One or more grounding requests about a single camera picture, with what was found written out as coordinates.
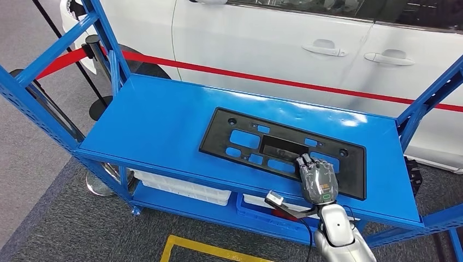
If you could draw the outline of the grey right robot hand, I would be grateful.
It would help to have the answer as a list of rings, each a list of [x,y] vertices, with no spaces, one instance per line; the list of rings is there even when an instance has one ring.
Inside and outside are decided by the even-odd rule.
[[[314,205],[334,203],[339,193],[334,166],[323,159],[312,158],[307,153],[295,162],[304,199]]]

